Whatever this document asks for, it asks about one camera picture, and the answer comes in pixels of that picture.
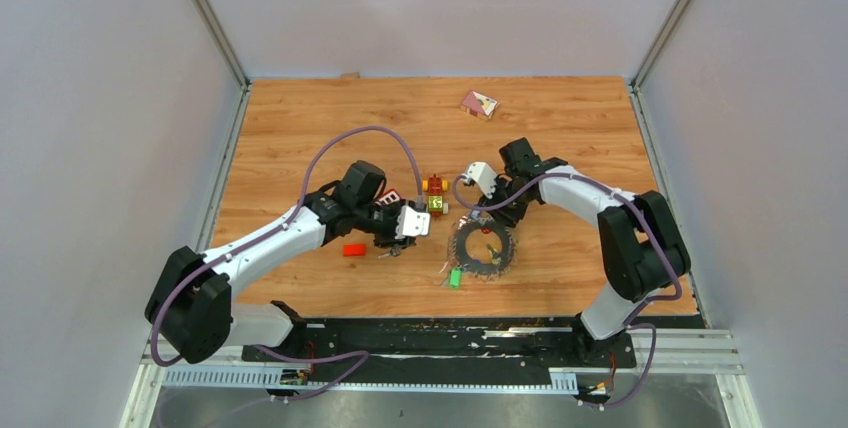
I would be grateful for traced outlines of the key with black tag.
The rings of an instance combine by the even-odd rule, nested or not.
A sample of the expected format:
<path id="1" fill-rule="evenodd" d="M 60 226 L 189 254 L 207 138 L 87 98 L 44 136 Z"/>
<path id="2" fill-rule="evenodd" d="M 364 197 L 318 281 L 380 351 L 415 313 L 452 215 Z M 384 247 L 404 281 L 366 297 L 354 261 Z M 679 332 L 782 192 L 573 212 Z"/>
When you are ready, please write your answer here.
<path id="1" fill-rule="evenodd" d="M 380 255 L 378 256 L 378 259 L 385 259 L 385 258 L 390 258 L 390 257 L 398 257 L 398 256 L 400 256 L 400 255 L 402 254 L 402 252 L 403 252 L 403 251 L 404 251 L 404 247 L 403 247 L 403 246 L 400 246 L 400 245 L 392 246 L 392 247 L 391 247 L 388 251 L 386 251 L 386 252 L 384 252 L 384 253 L 380 254 Z"/>

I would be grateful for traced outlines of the green key tag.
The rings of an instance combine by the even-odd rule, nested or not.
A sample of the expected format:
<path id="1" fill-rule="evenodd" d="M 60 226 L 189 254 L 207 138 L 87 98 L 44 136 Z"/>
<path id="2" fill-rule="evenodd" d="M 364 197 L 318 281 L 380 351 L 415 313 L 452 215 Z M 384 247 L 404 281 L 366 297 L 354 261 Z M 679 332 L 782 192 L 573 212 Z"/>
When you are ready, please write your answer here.
<path id="1" fill-rule="evenodd" d="M 448 286 L 451 289 L 458 289 L 461 286 L 463 271 L 460 268 L 454 268 L 448 275 Z"/>

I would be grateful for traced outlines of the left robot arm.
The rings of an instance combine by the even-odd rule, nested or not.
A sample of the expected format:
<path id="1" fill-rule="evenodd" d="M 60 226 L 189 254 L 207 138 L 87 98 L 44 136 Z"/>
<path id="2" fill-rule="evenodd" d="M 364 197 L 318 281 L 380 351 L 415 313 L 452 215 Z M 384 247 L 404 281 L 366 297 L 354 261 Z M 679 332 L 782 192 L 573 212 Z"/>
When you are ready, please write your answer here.
<path id="1" fill-rule="evenodd" d="M 422 204 L 379 202 L 385 182 L 380 168 L 358 160 L 342 179 L 307 193 L 301 205 L 236 241 L 202 253 L 187 246 L 173 251 L 144 310 L 152 338 L 164 338 L 191 364 L 222 347 L 249 345 L 264 345 L 283 361 L 298 359 L 307 337 L 295 327 L 291 309 L 236 299 L 275 268 L 354 230 L 372 235 L 375 247 L 392 256 L 428 235 L 431 217 Z"/>

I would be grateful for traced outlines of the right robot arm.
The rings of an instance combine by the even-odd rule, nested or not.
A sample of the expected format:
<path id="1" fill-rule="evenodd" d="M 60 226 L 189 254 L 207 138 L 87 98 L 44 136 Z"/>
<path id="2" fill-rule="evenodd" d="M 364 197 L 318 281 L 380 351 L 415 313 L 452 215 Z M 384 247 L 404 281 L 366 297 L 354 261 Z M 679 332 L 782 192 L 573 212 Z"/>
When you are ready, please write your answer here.
<path id="1" fill-rule="evenodd" d="M 525 138 L 506 144 L 499 154 L 501 172 L 483 162 L 466 171 L 481 191 L 479 205 L 496 221 L 514 227 L 537 202 L 561 208 L 598 231 L 606 283 L 578 316 L 570 340 L 577 361 L 598 364 L 611 351 L 610 338 L 648 304 L 682 297 L 681 279 L 691 259 L 661 193 L 613 188 L 561 158 L 541 158 Z"/>

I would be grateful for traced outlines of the red window toy brick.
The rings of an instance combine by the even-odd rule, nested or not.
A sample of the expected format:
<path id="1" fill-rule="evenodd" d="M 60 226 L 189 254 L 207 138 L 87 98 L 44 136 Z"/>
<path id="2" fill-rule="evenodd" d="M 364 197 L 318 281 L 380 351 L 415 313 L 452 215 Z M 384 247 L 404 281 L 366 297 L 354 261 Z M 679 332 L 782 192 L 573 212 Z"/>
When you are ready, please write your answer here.
<path id="1" fill-rule="evenodd" d="M 395 189 L 388 189 L 376 200 L 376 203 L 381 206 L 387 206 L 401 200 L 402 197 Z"/>

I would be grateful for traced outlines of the small red toy brick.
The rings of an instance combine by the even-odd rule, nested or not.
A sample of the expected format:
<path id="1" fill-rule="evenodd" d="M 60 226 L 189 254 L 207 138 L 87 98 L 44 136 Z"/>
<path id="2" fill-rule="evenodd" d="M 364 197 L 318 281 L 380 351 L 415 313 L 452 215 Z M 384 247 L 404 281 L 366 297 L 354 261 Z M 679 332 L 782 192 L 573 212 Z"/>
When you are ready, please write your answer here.
<path id="1" fill-rule="evenodd" d="M 345 244 L 342 248 L 344 257 L 363 257 L 367 254 L 367 246 L 364 243 Z"/>

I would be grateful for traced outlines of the red toy brick car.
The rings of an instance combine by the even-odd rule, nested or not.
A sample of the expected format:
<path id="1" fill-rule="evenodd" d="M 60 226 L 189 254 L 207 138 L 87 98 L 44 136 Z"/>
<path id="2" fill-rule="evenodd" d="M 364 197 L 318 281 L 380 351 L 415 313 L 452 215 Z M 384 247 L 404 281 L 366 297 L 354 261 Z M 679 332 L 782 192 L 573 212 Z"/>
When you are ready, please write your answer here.
<path id="1" fill-rule="evenodd" d="M 427 211 L 434 218 L 449 212 L 446 194 L 450 190 L 450 181 L 437 174 L 422 181 L 422 190 L 427 195 Z"/>

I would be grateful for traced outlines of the red patterned card box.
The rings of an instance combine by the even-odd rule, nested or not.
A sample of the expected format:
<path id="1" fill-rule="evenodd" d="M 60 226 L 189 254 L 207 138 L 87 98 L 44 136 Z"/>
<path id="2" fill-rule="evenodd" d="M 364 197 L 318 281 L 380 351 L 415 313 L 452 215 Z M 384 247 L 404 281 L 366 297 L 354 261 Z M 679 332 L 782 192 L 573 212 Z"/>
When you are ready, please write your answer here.
<path id="1" fill-rule="evenodd" d="M 460 103 L 460 109 L 464 112 L 486 121 L 492 119 L 499 101 L 477 91 L 469 91 Z"/>

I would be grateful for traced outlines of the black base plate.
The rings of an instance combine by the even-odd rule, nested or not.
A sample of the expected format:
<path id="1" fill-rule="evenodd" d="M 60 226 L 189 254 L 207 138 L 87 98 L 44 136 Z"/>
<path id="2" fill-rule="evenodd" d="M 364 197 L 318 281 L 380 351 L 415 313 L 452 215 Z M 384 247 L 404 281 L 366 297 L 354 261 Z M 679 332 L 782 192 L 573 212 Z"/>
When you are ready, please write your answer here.
<path id="1" fill-rule="evenodd" d="M 320 364 L 311 380 L 325 382 L 366 362 L 351 383 L 424 385 L 542 385 L 552 368 L 588 369 L 606 377 L 636 366 L 631 338 L 583 342 L 565 317 L 309 318 L 276 353 L 317 359 L 351 353 L 349 360 Z"/>

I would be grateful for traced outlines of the aluminium frame post left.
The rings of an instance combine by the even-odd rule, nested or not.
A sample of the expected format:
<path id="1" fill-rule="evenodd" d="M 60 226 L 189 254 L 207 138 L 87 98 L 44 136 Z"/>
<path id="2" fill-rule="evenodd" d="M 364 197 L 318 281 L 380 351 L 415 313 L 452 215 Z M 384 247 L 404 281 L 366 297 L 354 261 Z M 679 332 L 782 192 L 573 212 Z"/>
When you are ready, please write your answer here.
<path id="1" fill-rule="evenodd" d="M 222 23 L 220 22 L 210 0 L 191 0 L 198 14 L 206 26 L 214 44 L 228 67 L 232 77 L 242 91 L 246 91 L 250 85 L 250 77 L 247 75 L 236 51 L 230 42 Z"/>

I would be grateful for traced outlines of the aluminium frame post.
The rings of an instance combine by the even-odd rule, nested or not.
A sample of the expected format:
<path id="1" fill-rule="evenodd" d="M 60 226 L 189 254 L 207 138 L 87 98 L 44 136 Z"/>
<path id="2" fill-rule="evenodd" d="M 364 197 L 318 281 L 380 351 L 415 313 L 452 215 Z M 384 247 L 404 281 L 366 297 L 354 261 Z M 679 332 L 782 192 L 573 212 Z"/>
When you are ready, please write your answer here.
<path id="1" fill-rule="evenodd" d="M 633 91 L 641 90 L 659 61 L 665 47 L 672 39 L 680 22 L 694 0 L 675 0 L 665 17 L 659 31 L 654 37 L 647 53 L 640 63 L 636 74 L 631 79 Z"/>
<path id="2" fill-rule="evenodd" d="M 250 77 L 247 75 L 236 51 L 230 42 L 222 23 L 220 22 L 210 0 L 191 0 L 198 14 L 206 26 L 214 44 L 228 67 L 232 77 L 242 91 L 246 91 L 250 85 Z"/>

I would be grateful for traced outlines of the aluminium frame post right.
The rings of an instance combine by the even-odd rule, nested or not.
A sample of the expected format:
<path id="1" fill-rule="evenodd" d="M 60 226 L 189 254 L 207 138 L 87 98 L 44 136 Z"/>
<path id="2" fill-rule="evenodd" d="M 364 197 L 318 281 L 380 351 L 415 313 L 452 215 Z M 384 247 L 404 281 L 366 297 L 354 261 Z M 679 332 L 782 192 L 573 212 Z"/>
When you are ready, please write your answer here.
<path id="1" fill-rule="evenodd" d="M 694 0 L 675 0 L 665 17 L 659 31 L 654 37 L 647 53 L 640 63 L 636 74 L 631 79 L 633 91 L 641 90 L 659 61 L 665 47 L 672 39 L 680 22 Z"/>

